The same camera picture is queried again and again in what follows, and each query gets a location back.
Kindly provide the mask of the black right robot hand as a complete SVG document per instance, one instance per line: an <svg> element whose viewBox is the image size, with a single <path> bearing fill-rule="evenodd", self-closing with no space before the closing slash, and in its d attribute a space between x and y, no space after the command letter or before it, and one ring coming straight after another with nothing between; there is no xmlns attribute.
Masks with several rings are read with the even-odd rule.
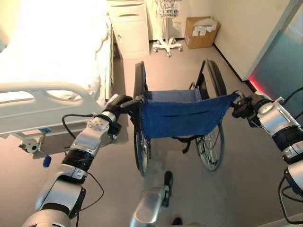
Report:
<svg viewBox="0 0 303 227"><path fill-rule="evenodd" d="M251 117L262 105L270 101L264 95L256 93L245 96L243 92L235 91L234 94L237 94L240 98L238 102L232 104L232 116L234 118L245 119Z"/></svg>

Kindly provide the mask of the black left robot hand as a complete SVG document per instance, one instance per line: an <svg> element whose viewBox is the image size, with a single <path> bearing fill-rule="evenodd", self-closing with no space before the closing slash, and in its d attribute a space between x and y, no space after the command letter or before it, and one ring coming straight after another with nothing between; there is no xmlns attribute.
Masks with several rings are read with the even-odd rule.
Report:
<svg viewBox="0 0 303 227"><path fill-rule="evenodd" d="M139 108L144 102L142 96L132 98L126 95L118 95L113 97L112 101L108 101L105 107L105 111L108 111L118 118L121 114L135 114L139 111Z"/></svg>

